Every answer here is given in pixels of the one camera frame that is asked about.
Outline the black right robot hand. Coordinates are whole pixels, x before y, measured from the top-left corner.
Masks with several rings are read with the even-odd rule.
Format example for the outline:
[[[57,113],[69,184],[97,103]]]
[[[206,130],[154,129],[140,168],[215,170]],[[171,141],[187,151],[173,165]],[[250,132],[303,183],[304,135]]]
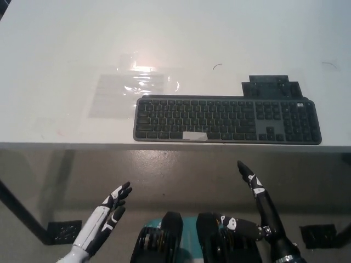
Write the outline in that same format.
[[[271,262],[304,262],[297,246],[287,238],[278,211],[258,176],[242,161],[237,162],[237,167],[252,191],[261,223],[258,225],[220,213],[215,213],[216,220],[231,232],[243,237],[255,241],[265,239],[270,245]]]

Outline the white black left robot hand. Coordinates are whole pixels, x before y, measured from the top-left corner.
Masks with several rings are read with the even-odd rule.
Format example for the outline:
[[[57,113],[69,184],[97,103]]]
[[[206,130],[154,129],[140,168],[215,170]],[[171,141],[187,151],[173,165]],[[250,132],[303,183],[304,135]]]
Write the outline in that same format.
[[[106,242],[125,213],[125,199],[131,191],[131,183],[127,182],[111,192],[90,215],[70,252],[58,262],[88,262]]]

